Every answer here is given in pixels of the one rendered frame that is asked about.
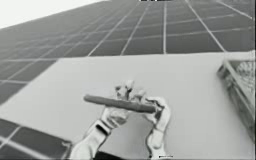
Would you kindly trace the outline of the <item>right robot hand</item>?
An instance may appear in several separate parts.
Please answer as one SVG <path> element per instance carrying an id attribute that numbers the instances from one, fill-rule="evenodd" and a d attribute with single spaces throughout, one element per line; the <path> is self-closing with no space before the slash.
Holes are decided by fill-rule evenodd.
<path id="1" fill-rule="evenodd" d="M 144 90 L 139 90 L 133 98 L 136 102 L 151 104 L 156 108 L 154 113 L 144 113 L 143 117 L 153 124 L 154 129 L 165 132 L 171 119 L 171 108 L 167 101 L 159 96 L 147 97 Z"/>

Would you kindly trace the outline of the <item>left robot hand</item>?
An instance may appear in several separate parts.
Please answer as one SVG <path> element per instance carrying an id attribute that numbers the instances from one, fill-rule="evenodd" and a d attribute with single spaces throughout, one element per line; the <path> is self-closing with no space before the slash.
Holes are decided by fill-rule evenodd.
<path id="1" fill-rule="evenodd" d="M 112 96 L 116 100 L 130 101 L 130 94 L 133 91 L 134 81 L 128 80 L 124 84 L 115 87 L 115 94 Z M 129 111 L 115 107 L 106 106 L 100 120 L 110 129 L 117 128 L 126 123 Z"/>

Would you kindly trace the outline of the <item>grey mesh tray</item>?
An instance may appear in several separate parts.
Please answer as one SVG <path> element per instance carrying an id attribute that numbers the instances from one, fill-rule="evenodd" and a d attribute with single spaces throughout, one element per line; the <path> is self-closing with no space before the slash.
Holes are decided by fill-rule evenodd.
<path id="1" fill-rule="evenodd" d="M 255 58 L 225 59 L 217 70 L 252 142 L 255 142 L 255 70 Z"/>

